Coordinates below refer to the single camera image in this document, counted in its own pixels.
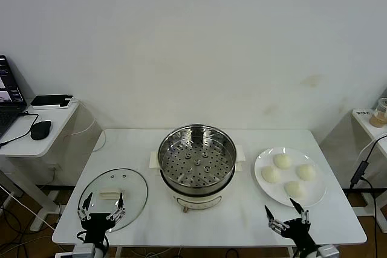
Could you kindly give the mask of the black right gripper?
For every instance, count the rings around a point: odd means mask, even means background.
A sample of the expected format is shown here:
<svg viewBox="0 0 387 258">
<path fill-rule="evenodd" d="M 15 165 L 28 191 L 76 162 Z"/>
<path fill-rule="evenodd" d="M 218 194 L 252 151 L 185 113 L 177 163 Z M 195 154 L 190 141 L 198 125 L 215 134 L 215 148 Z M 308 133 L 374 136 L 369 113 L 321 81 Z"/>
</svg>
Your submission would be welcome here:
<svg viewBox="0 0 387 258">
<path fill-rule="evenodd" d="M 293 207 L 299 213 L 299 218 L 285 221 L 284 223 L 275 219 L 270 209 L 265 205 L 265 212 L 268 219 L 268 227 L 274 232 L 282 234 L 282 237 L 291 239 L 299 251 L 316 251 L 318 245 L 309 235 L 310 219 L 309 211 L 290 198 Z"/>
</svg>

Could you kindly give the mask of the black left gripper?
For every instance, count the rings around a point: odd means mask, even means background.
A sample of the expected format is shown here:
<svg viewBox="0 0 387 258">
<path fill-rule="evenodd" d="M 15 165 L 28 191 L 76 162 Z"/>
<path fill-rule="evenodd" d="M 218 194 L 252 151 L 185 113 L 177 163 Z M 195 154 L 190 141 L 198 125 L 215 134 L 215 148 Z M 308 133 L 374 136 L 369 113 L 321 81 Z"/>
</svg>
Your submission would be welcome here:
<svg viewBox="0 0 387 258">
<path fill-rule="evenodd" d="M 88 209 L 90 207 L 93 193 L 81 200 L 82 204 L 77 208 L 77 214 L 81 220 L 81 226 L 86 231 L 85 242 L 103 242 L 105 233 L 113 227 L 113 221 L 119 221 L 125 215 L 123 193 L 120 193 L 117 203 L 117 210 L 112 213 L 91 213 L 89 215 Z"/>
</svg>

